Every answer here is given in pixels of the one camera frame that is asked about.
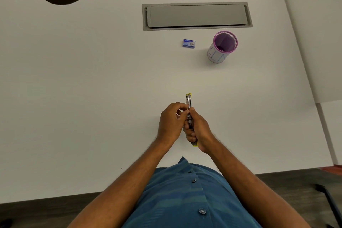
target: blue shirt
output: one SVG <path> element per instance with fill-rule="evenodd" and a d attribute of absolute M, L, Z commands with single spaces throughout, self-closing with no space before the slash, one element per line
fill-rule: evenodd
<path fill-rule="evenodd" d="M 182 157 L 176 165 L 155 170 L 122 227 L 261 226 L 221 174 Z"/>

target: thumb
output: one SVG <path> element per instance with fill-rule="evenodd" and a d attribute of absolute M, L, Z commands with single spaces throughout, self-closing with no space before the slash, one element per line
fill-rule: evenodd
<path fill-rule="evenodd" d="M 199 114 L 193 107 L 190 107 L 190 114 L 194 120 L 199 119 Z"/>
<path fill-rule="evenodd" d="M 181 121 L 182 123 L 185 122 L 186 120 L 186 116 L 188 115 L 189 110 L 185 110 L 181 113 L 181 115 L 179 116 L 178 120 Z"/>

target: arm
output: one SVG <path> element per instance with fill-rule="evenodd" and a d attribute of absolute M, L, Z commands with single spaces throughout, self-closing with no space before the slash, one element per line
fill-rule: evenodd
<path fill-rule="evenodd" d="M 121 227 L 130 216 L 158 163 L 179 137 L 188 111 L 187 105 L 183 103 L 169 105 L 161 113 L 156 140 L 133 165 L 83 209 L 68 227 Z"/>
<path fill-rule="evenodd" d="M 199 149 L 212 158 L 241 203 L 262 227 L 310 227 L 296 210 L 215 138 L 207 121 L 194 108 L 190 108 L 190 114 L 194 119 L 194 131 L 189 130 L 185 121 L 184 131 L 188 141 L 198 139 Z"/>

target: person's right arm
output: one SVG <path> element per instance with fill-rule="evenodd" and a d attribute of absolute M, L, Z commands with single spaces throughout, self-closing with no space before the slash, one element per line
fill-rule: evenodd
<path fill-rule="evenodd" d="M 190 114 L 194 120 L 194 131 L 185 122 L 187 140 L 191 142 L 197 139 L 199 149 L 212 158 L 240 202 L 262 227 L 310 227 L 296 210 L 216 139 L 207 121 L 194 108 L 190 108 Z"/>

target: person's right hand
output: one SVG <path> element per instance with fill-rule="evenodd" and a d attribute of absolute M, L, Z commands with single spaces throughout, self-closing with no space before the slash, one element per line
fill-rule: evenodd
<path fill-rule="evenodd" d="M 216 140 L 215 136 L 212 134 L 208 122 L 199 115 L 193 107 L 190 108 L 190 114 L 194 122 L 194 130 L 189 129 L 188 122 L 184 122 L 183 130 L 186 134 L 186 139 L 189 142 L 195 142 L 197 140 L 198 148 L 204 152 L 208 152 L 208 146 Z"/>

